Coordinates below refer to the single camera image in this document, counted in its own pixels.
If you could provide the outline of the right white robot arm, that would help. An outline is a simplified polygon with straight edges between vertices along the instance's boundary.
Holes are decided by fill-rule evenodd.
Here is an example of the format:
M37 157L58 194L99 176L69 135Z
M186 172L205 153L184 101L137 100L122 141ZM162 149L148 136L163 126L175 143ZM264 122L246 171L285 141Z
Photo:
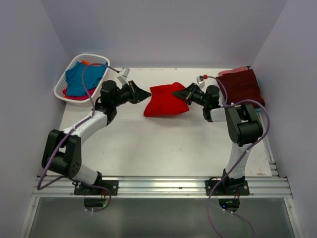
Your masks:
M251 99L231 105L219 104L220 89L208 86L203 92L195 83L173 92L173 96L190 105L196 103L203 107L203 117L208 122L226 122L232 149L227 166L223 171L220 188L225 194L233 194L245 179L245 167L251 149L263 139L263 126L253 107L262 104Z

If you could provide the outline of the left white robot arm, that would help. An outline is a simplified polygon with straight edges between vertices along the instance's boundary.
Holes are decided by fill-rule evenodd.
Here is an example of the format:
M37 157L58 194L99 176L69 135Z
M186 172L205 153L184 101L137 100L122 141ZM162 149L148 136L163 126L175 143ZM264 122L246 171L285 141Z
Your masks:
M102 175L82 164L82 145L113 121L118 106L137 104L150 96L150 92L139 88L134 81L121 88L113 80L105 81L92 111L85 118L67 129L54 129L48 134L40 179L44 179L47 171L52 171L62 178L85 184L86 190L93 195L99 194L103 188Z

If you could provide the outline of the red t shirt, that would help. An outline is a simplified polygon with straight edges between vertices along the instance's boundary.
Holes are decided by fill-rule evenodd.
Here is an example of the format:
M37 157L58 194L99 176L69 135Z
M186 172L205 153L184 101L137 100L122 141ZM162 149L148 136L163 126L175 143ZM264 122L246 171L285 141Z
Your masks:
M188 112L189 107L186 102L172 94L183 89L185 87L179 82L151 87L152 97L143 115L148 118L162 118Z

